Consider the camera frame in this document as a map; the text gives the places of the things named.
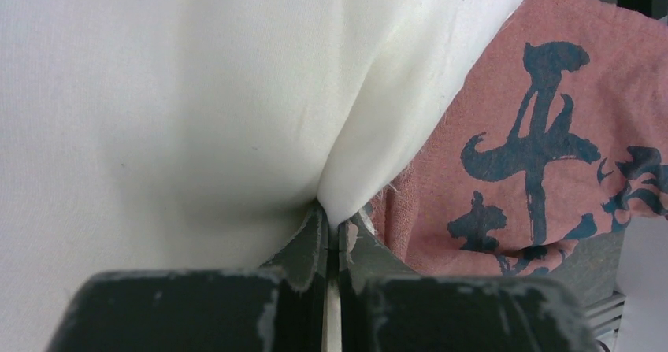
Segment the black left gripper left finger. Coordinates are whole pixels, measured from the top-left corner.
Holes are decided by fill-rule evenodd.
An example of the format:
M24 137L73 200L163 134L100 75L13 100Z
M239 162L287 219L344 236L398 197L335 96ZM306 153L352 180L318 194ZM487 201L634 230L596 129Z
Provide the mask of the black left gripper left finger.
M77 291L50 351L319 351L328 221L314 204L256 269L100 272Z

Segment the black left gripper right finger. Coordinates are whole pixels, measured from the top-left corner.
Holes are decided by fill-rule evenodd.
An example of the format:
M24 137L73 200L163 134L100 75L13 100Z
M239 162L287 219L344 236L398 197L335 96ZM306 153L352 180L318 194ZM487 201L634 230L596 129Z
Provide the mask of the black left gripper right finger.
M361 216L338 228L345 351L594 351L584 312L560 283L423 276Z

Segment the white pillow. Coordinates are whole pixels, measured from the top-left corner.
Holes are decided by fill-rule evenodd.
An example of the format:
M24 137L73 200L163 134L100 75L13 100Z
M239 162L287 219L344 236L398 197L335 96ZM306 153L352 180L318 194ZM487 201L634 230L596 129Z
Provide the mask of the white pillow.
M423 147L523 0L1 0L1 348L116 269L252 266Z

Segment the pink red patterned pillowcase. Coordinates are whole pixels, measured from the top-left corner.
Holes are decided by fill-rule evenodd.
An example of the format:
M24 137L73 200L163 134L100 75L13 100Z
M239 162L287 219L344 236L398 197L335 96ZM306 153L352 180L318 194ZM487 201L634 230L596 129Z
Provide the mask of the pink red patterned pillowcase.
M667 214L667 27L599 0L524 0L370 219L428 275L532 276Z

